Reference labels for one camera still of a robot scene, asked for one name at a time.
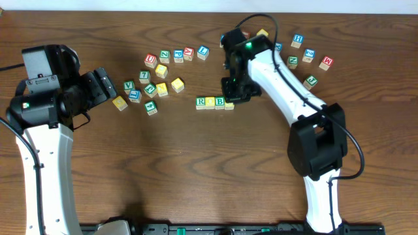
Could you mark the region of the green B block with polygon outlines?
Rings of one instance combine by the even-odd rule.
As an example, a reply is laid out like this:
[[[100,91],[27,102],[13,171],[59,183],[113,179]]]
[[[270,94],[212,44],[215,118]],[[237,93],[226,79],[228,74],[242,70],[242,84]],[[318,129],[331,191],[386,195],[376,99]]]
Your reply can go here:
[[[215,97],[215,109],[224,110],[225,109],[225,98],[224,97]]]

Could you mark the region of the yellow O block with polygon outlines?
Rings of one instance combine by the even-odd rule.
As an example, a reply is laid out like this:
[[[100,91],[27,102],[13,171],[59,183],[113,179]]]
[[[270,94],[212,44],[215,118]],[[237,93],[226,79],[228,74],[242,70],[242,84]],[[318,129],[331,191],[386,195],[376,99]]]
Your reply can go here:
[[[206,110],[213,110],[215,106],[216,106],[215,97],[205,97],[205,109]]]

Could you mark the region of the green R block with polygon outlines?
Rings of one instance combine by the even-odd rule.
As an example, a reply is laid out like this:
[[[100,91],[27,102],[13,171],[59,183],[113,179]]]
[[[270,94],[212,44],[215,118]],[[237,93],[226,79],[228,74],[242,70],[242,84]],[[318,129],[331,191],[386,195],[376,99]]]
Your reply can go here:
[[[195,103],[197,110],[204,110],[206,108],[206,99],[204,97],[197,97]]]

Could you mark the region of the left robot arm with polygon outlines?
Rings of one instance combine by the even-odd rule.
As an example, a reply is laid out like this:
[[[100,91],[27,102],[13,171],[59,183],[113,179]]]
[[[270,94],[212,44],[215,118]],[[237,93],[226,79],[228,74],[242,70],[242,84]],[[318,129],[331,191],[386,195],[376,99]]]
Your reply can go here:
[[[74,117],[116,97],[106,71],[80,74],[74,50],[59,44],[22,50],[27,79],[16,87],[6,126],[24,166],[26,234],[81,234],[71,174]]]

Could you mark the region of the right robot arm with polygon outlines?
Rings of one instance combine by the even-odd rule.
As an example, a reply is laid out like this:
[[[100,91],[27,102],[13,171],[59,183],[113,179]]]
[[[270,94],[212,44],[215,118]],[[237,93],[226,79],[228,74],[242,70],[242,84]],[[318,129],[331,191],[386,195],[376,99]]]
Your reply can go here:
[[[220,44],[225,50],[225,68],[230,72],[221,80],[226,102],[248,102],[262,92],[270,96],[290,126],[287,155],[304,178],[306,222],[315,232],[337,230],[342,224],[337,185],[329,185],[329,180],[339,176],[342,158],[347,154],[341,106],[328,106],[307,90],[266,36],[246,39],[236,28],[222,35]]]

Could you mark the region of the green V block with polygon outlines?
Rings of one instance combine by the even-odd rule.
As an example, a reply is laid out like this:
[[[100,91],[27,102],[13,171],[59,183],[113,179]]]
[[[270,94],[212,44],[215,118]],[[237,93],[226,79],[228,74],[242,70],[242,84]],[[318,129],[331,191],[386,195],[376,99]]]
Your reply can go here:
[[[123,90],[127,95],[129,95],[133,89],[135,89],[134,81],[130,80],[123,83]]]

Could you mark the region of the blue L block lower left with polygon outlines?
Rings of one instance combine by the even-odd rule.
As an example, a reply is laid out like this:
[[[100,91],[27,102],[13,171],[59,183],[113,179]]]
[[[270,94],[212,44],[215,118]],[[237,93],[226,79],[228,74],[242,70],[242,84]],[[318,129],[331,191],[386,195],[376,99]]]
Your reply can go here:
[[[137,90],[137,89],[130,90],[129,100],[131,102],[140,103],[141,98],[142,98],[142,93],[140,92],[140,90]]]

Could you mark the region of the blue l block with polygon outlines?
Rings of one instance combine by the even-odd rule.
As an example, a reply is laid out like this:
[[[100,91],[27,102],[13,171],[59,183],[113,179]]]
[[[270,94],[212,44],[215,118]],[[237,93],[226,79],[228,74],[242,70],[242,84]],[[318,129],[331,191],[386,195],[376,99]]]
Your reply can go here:
[[[140,90],[137,90],[137,89],[130,90],[129,100],[131,102],[140,103],[141,98],[142,98],[142,93],[140,92]]]
[[[200,46],[197,50],[197,57],[202,60],[206,60],[209,55],[209,48],[206,46]]]

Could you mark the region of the green 7 block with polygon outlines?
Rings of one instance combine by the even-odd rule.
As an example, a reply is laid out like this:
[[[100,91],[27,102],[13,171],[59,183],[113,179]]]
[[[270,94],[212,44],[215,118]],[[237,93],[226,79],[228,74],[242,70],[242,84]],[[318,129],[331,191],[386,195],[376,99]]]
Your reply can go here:
[[[141,70],[139,72],[139,82],[141,84],[149,84],[150,83],[150,79],[151,79],[151,74],[148,70]]]

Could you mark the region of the blue D block top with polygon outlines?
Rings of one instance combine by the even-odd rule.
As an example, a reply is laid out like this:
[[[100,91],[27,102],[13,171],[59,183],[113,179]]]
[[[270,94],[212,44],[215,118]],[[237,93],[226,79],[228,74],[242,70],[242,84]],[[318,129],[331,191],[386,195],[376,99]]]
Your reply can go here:
[[[221,35],[221,38],[219,40],[219,47],[220,48],[223,48],[223,43],[222,43],[223,38],[224,38],[224,35]]]

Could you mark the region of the red I block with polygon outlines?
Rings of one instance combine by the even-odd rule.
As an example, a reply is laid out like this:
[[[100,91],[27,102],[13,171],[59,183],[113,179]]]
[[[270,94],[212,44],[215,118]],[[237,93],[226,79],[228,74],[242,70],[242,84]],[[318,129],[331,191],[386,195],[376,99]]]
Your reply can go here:
[[[250,33],[246,32],[246,31],[243,31],[242,34],[244,35],[244,37],[246,39],[249,39],[250,38]]]

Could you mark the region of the green tilted letter block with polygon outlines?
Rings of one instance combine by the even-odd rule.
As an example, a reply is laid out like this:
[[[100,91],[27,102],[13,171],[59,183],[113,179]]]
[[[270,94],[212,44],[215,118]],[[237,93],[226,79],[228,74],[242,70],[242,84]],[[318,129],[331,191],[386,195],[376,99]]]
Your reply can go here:
[[[148,85],[145,86],[144,92],[150,98],[155,97],[157,95],[157,93],[158,93],[156,86],[153,85],[152,83],[149,83]]]

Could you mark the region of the blue X block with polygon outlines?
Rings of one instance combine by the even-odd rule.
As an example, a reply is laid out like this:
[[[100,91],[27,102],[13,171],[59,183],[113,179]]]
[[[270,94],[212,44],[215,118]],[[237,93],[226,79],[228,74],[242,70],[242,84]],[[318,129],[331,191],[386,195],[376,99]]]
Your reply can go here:
[[[275,48],[278,52],[281,52],[282,51],[282,43],[279,43],[279,42],[275,43]]]

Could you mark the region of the green 4 block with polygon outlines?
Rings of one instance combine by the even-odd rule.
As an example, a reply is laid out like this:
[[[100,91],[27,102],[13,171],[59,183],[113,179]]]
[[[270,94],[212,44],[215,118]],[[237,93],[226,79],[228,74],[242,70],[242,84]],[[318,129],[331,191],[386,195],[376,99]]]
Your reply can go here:
[[[154,101],[148,101],[144,104],[145,110],[149,116],[157,113],[157,107]]]

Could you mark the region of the green N block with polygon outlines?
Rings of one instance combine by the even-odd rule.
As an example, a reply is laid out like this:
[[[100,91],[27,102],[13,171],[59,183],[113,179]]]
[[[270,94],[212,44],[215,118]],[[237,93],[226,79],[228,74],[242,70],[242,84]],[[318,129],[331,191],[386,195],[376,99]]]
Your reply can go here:
[[[296,69],[298,65],[298,57],[296,56],[289,56],[287,58],[287,67],[289,69]]]

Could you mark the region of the yellow S block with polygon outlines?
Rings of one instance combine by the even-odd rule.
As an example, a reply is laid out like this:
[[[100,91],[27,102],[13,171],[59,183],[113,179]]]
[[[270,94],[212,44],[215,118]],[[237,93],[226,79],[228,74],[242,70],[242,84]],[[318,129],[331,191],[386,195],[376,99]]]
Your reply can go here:
[[[176,78],[171,82],[172,88],[175,90],[175,92],[179,93],[184,90],[185,85],[184,82],[181,80],[181,78]]]

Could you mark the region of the yellow block top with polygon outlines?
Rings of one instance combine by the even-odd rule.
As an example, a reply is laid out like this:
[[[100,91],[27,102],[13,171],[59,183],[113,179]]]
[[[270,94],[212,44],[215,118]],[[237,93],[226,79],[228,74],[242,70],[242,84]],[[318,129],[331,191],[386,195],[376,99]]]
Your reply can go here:
[[[264,35],[264,36],[266,36],[266,37],[268,37],[268,36],[269,36],[268,32],[267,32],[267,31],[265,31],[264,29],[260,29],[260,30],[256,33],[256,35]]]

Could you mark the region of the red A block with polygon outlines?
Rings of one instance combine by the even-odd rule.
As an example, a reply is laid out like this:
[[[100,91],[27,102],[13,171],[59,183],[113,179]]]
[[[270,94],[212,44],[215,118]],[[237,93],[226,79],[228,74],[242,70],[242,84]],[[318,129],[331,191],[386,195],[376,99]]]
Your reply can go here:
[[[190,47],[185,47],[183,50],[184,60],[192,61],[194,58],[195,50]]]

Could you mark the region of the red U block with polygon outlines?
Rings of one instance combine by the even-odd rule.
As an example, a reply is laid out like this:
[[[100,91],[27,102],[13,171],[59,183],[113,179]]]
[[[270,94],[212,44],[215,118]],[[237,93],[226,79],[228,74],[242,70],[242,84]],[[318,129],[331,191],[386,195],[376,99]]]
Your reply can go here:
[[[157,57],[153,54],[146,54],[144,64],[145,66],[154,69],[157,66]]]

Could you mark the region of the yellow block beside green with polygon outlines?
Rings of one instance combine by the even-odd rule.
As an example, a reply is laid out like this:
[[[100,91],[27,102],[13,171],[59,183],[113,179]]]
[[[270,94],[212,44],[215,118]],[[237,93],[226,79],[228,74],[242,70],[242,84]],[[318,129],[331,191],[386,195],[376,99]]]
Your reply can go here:
[[[169,94],[168,89],[167,89],[167,85],[164,82],[160,83],[160,84],[157,84],[156,88],[157,88],[157,93],[160,97],[164,97],[164,96],[167,96]]]

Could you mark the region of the blue P block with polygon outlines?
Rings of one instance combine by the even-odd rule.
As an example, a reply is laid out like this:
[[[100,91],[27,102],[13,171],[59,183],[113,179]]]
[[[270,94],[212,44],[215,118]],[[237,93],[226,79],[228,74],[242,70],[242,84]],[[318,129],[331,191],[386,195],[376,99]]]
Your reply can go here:
[[[183,63],[184,62],[184,51],[183,50],[174,50],[173,51],[173,58],[175,63]]]

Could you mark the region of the green J block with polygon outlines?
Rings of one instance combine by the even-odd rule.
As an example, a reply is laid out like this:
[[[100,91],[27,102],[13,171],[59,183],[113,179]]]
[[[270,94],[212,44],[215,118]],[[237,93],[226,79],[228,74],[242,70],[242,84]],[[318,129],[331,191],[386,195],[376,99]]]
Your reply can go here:
[[[305,81],[303,82],[303,86],[307,90],[311,90],[311,88],[313,88],[317,83],[318,83],[317,78],[313,75],[309,75],[309,77],[307,77],[307,79],[305,79]]]

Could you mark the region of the green Z block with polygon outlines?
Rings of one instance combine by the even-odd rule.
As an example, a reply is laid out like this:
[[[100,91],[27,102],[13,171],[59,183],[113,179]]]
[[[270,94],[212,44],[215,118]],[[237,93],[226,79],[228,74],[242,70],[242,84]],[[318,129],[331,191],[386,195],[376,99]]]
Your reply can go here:
[[[159,60],[161,63],[170,63],[170,50],[161,50]]]

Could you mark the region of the blue H block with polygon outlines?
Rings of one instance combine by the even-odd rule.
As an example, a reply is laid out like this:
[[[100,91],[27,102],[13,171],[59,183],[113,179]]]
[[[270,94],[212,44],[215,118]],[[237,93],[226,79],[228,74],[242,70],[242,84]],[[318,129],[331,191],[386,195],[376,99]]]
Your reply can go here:
[[[295,34],[291,42],[291,47],[300,48],[303,41],[304,41],[304,36]]]

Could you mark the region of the blue 2 block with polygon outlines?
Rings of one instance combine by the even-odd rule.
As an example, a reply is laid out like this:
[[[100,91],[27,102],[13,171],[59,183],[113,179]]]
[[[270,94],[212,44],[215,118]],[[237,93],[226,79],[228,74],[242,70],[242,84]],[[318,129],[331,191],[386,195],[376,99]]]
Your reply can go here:
[[[315,57],[315,50],[305,49],[302,61],[306,63],[311,63]]]

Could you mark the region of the red M block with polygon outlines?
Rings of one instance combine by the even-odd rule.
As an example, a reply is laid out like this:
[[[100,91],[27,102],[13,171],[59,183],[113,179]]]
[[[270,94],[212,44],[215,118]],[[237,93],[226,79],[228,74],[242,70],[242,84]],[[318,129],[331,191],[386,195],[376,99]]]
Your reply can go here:
[[[332,58],[325,56],[322,59],[321,63],[319,64],[319,68],[323,69],[324,71],[327,71],[330,69],[333,63],[334,63],[334,60]]]

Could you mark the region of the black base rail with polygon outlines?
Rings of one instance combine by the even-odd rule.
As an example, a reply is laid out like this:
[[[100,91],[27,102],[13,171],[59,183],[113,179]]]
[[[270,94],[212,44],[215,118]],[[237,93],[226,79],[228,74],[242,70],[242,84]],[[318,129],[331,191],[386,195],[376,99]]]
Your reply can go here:
[[[214,234],[314,234],[307,223],[278,223],[277,225],[167,225],[147,224],[134,228],[133,234],[143,235],[214,235]],[[343,235],[386,235],[383,225],[342,224],[336,231]]]

